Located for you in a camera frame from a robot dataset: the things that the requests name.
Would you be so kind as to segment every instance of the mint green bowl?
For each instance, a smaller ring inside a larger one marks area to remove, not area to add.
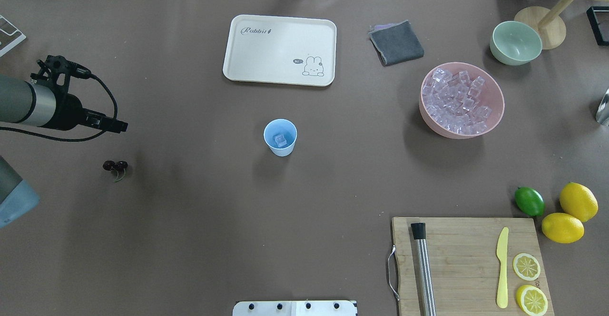
[[[518,21],[498,24],[491,36],[491,52],[505,65],[522,65],[541,54],[541,38],[535,30]]]

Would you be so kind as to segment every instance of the bowl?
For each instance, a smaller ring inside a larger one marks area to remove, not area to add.
[[[489,118],[487,118],[487,120],[486,120],[487,129],[485,131],[479,132],[478,134],[459,134],[458,132],[454,132],[454,131],[451,131],[451,130],[448,130],[448,129],[442,127],[442,125],[437,123],[431,117],[431,115],[429,115],[429,112],[425,108],[425,105],[423,102],[422,91],[423,91],[425,81],[427,81],[428,78],[432,77],[432,75],[436,69],[446,69],[446,70],[450,71],[453,75],[458,74],[459,71],[466,70],[466,71],[468,71],[468,73],[470,74],[470,77],[472,77],[472,78],[479,76],[479,77],[482,77],[485,79],[485,84],[483,85],[483,87],[481,89],[479,104],[489,106],[489,108],[491,108],[493,110],[492,113],[489,115]],[[497,84],[497,82],[493,79],[493,77],[491,77],[489,75],[489,73],[486,73],[483,69],[480,69],[479,67],[476,67],[474,65],[466,64],[465,62],[447,62],[446,64],[441,64],[441,65],[438,65],[437,67],[434,67],[431,71],[429,71],[429,73],[422,80],[421,90],[419,92],[419,111],[421,113],[421,116],[422,116],[423,120],[425,121],[425,123],[434,132],[437,132],[439,135],[444,136],[446,138],[474,138],[476,136],[487,134],[487,132],[490,132],[495,127],[497,127],[498,123],[501,121],[501,118],[503,117],[504,110],[505,110],[505,101],[503,98],[503,93],[501,92],[501,89],[499,87],[499,84]]]
[[[518,21],[498,24],[491,36],[491,52],[505,65],[522,65],[541,54],[539,34],[528,25]]]

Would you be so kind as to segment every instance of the bowl of ice cubes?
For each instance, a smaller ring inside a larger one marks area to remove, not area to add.
[[[497,82],[471,64],[441,64],[429,71],[421,84],[422,118],[446,138],[486,134],[501,121],[504,109],[503,93]]]

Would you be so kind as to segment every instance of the lemon slice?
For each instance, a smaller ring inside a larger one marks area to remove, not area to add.
[[[546,295],[533,285],[523,285],[516,290],[516,302],[529,316],[542,316],[548,311]]]
[[[526,281],[533,281],[539,278],[541,267],[539,261],[529,253],[520,253],[514,257],[512,262],[516,275]]]

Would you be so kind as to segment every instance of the knife handle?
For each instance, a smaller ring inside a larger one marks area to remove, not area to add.
[[[499,287],[497,287],[497,306],[501,309],[507,307],[507,265],[501,262],[499,274]]]

